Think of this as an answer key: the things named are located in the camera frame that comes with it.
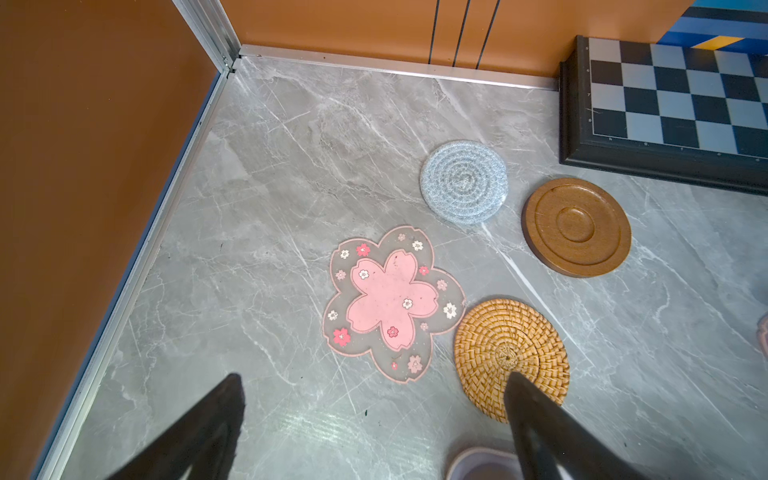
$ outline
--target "orange wall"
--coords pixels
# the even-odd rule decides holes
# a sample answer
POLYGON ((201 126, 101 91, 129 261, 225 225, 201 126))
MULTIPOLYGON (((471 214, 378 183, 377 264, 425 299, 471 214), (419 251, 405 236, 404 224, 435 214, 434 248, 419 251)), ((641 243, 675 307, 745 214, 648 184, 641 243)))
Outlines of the orange wall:
MULTIPOLYGON (((423 63, 430 60, 431 45, 433 64, 453 65, 455 60, 455 66, 465 68, 477 66, 497 4, 496 0, 439 0, 436 8, 437 0, 222 3, 244 44, 423 63)), ((576 35, 655 42, 691 3, 693 0, 499 0, 479 66, 555 76, 558 62, 565 60, 576 35)))
POLYGON ((0 478, 25 478, 216 70, 170 0, 0 6, 0 478))

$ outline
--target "pink object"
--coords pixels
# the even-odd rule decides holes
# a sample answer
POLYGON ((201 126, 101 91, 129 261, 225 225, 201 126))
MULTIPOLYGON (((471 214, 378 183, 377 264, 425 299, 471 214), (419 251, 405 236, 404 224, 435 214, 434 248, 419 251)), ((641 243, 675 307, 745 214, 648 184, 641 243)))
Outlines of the pink object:
POLYGON ((390 230, 378 243, 365 238, 341 242, 330 254, 329 273, 336 288, 323 314, 329 347, 343 356, 370 354, 373 365, 393 382, 420 379, 429 369, 435 336, 453 330, 465 312, 464 290, 449 273, 435 267, 432 242, 411 226, 390 230), (357 258, 343 254, 353 251, 357 258), (421 266, 429 272, 429 283, 416 279, 423 278, 421 266), (339 271, 346 273, 344 281, 336 276, 339 271), (435 285, 440 280, 446 291, 438 303, 435 285), (447 303, 460 306, 450 318, 442 309, 447 303), (388 332, 395 331, 397 336, 390 337, 388 332), (395 357, 406 359, 406 368, 399 368, 395 357), (408 366, 411 357, 414 361, 408 366))
POLYGON ((395 327, 397 336, 384 336, 384 343, 398 351, 409 348, 415 337, 414 318, 431 316, 437 311, 437 290, 429 283, 416 278, 416 257, 405 250, 395 250, 386 259, 382 268, 369 258, 358 260, 352 268, 352 283, 363 296, 349 305, 346 318, 352 329, 367 333, 381 327, 382 332, 395 327), (369 278, 362 280, 357 275, 368 270, 369 278), (412 306, 403 308, 403 301, 410 299, 412 306))
POLYGON ((410 361, 408 362, 408 370, 410 370, 411 373, 417 373, 421 369, 422 369, 422 357, 418 355, 412 356, 410 358, 410 361))
POLYGON ((757 323, 757 342, 763 351, 763 355, 768 357, 768 315, 757 323))
POLYGON ((367 257, 370 252, 371 252, 371 247, 369 247, 365 243, 363 243, 359 247, 357 247, 357 256, 358 257, 367 257))
POLYGON ((349 333, 346 329, 333 331, 333 342, 338 343, 340 346, 346 346, 351 340, 349 333))

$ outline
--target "coaster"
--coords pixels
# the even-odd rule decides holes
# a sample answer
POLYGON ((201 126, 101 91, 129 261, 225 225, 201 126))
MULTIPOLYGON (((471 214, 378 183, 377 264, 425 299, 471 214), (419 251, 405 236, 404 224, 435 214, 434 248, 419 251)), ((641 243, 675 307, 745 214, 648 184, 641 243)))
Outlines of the coaster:
POLYGON ((514 300, 473 308, 456 332, 456 371, 472 403, 508 423, 504 390, 513 371, 526 376, 558 405, 568 393, 571 367, 560 336, 539 312, 514 300))
POLYGON ((434 259, 429 238, 414 227, 390 230, 379 243, 341 243, 330 264, 338 293, 323 315, 328 345, 344 356, 370 353, 392 381, 421 378, 432 337, 456 327, 465 312, 464 290, 434 259))
POLYGON ((421 174, 422 196, 439 217, 458 225, 481 223, 507 197, 507 167, 492 149, 453 141, 433 151, 421 174))
POLYGON ((632 244, 621 205, 578 178, 558 178, 539 187, 523 207, 522 226, 525 241, 544 265, 580 278, 617 268, 632 244))
POLYGON ((763 355, 768 357, 768 313, 757 323, 757 342, 763 355))

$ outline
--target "yellow stripe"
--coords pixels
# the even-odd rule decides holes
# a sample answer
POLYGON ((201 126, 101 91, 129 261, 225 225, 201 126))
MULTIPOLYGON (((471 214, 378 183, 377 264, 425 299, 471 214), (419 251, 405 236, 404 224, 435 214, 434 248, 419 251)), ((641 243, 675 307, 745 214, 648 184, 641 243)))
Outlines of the yellow stripe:
POLYGON ((703 50, 717 50, 718 48, 727 47, 732 43, 736 43, 743 38, 739 37, 720 37, 710 38, 707 41, 702 41, 698 45, 694 45, 693 48, 701 48, 703 50))

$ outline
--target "round wooden coaster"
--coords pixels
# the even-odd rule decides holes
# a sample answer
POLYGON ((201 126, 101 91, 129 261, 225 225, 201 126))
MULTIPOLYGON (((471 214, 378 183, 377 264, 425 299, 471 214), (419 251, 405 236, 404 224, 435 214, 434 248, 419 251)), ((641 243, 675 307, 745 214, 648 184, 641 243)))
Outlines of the round wooden coaster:
POLYGON ((557 331, 539 312, 514 300, 495 299, 472 309, 453 344, 456 371, 472 403, 507 423, 504 389, 514 370, 558 405, 568 393, 571 368, 557 331))
POLYGON ((605 190, 578 178, 558 178, 525 203, 523 234, 544 265, 568 276, 608 273, 629 254, 632 230, 624 209, 605 190))

